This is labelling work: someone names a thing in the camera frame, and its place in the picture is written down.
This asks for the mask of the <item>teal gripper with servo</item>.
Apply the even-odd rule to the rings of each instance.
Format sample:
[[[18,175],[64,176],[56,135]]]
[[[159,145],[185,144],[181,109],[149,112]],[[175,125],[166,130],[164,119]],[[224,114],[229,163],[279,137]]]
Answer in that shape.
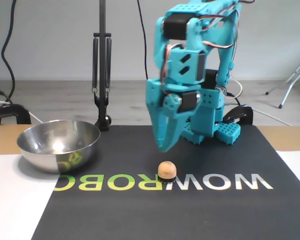
[[[188,112],[199,107],[202,95],[198,84],[161,83],[159,79],[149,79],[145,102],[157,147],[167,152],[178,142]]]

